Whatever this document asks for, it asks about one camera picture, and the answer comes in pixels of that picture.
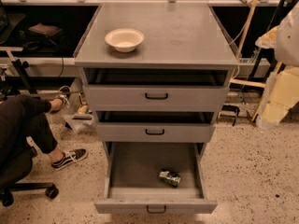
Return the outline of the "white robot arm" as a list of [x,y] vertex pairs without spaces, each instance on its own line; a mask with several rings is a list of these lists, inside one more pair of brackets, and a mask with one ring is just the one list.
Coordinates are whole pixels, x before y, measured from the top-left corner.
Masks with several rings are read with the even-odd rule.
[[278,124],[299,102],[299,4],[281,23],[260,36],[255,45],[273,49],[275,59],[286,65],[279,74],[270,74],[256,124],[269,129]]

